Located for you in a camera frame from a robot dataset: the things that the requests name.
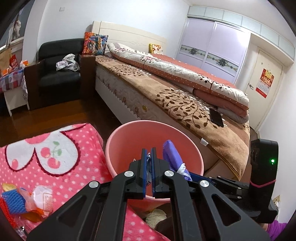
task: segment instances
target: sofa armrest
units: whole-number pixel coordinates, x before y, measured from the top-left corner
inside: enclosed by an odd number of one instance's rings
[[[40,80],[40,74],[43,71],[43,67],[44,61],[41,61],[38,64],[25,67],[24,70],[30,110],[42,107],[42,101],[39,96],[38,82]]]
[[[80,55],[80,98],[88,99],[93,97],[96,78],[96,57],[94,55]]]

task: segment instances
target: smartphone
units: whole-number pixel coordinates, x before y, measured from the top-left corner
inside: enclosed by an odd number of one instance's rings
[[[210,109],[210,121],[216,124],[217,126],[224,127],[221,114],[214,109]]]

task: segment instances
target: floral decorative panel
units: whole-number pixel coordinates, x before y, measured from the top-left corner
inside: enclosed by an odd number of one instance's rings
[[[237,65],[229,62],[228,60],[218,57],[211,53],[208,53],[207,61],[222,67],[223,69],[227,70],[230,74],[233,75],[236,75],[237,70],[239,68]]]
[[[206,54],[206,52],[203,50],[189,47],[186,45],[181,45],[180,52],[191,54],[191,55],[194,55],[194,56],[201,58],[201,59],[204,59],[205,54]]]

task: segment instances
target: headboard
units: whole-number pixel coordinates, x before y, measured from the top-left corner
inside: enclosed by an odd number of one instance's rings
[[[138,28],[104,21],[94,21],[91,31],[97,34],[108,35],[107,43],[122,43],[130,48],[147,53],[150,43],[158,44],[163,47],[165,54],[166,39],[164,37]]]

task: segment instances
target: plastic bucket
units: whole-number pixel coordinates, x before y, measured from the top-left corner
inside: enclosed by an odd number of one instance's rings
[[[178,150],[187,170],[203,175],[202,156],[196,145],[181,131],[167,124],[152,120],[136,120],[118,127],[110,135],[106,144],[106,163],[115,177],[118,173],[128,170],[129,164],[135,158],[141,158],[143,148],[151,151],[156,147],[157,157],[163,159],[163,143],[171,140]],[[170,202],[169,198],[155,199],[151,195],[150,185],[147,187],[146,198],[143,200],[128,200],[136,211],[149,211]]]

